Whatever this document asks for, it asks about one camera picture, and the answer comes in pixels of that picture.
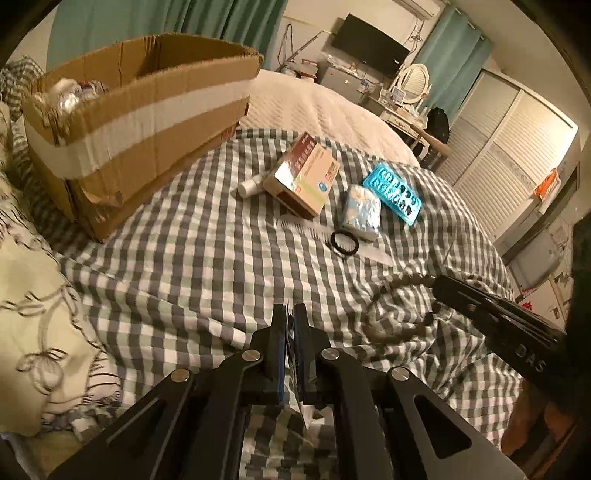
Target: teal curtain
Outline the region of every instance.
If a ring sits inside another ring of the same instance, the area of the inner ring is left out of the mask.
[[[116,41],[164,32],[222,38],[271,59],[287,0],[62,0],[47,51],[47,68]]]
[[[414,60],[427,66],[433,85],[423,105],[443,109],[451,122],[491,52],[490,39],[448,5]]]

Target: plastic wrapped item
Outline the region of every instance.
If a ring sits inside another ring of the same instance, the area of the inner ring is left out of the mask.
[[[342,228],[364,240],[379,237],[379,219],[382,204],[371,190],[351,185],[343,212]]]
[[[55,119],[57,125],[63,127],[81,103],[94,100],[107,90],[108,88],[98,80],[77,82],[72,79],[61,79],[49,92],[36,93],[34,97],[44,123]]]
[[[363,181],[363,186],[374,192],[396,215],[412,225],[423,205],[421,199],[408,184],[381,163]]]

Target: white bedspread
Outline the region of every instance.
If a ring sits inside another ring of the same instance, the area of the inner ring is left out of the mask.
[[[410,148],[366,109],[312,82],[261,70],[251,90],[245,128],[307,131],[386,160],[418,167]]]

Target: bed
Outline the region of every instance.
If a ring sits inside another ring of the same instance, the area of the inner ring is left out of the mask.
[[[413,227],[382,212],[375,246],[392,255],[394,268],[344,260],[283,230],[276,219],[285,210],[269,196],[236,196],[240,181],[270,168],[304,130],[342,162],[320,223],[335,225],[342,193],[383,160],[423,199]],[[45,432],[74,430],[87,440],[175,368],[215,368],[248,346],[252,332],[270,323],[274,303],[302,301],[335,347],[368,367],[407,366],[499,444],[519,376],[465,317],[446,308],[431,316],[430,291],[400,279],[445,273],[510,298],[507,273],[464,202],[418,168],[379,118],[324,87],[262,71],[236,135],[156,192],[104,244],[56,211],[31,170],[22,132],[13,126],[12,133],[11,178],[29,200],[35,238],[79,297],[80,321],[96,331],[121,390],[48,417]],[[305,428],[293,393],[286,398],[282,407],[253,407],[241,478],[338,478],[330,413]],[[53,448],[46,435],[36,440],[42,454]]]

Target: television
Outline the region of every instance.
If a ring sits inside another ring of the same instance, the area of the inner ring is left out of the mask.
[[[354,15],[347,15],[331,45],[386,77],[395,77],[409,54],[393,38]]]

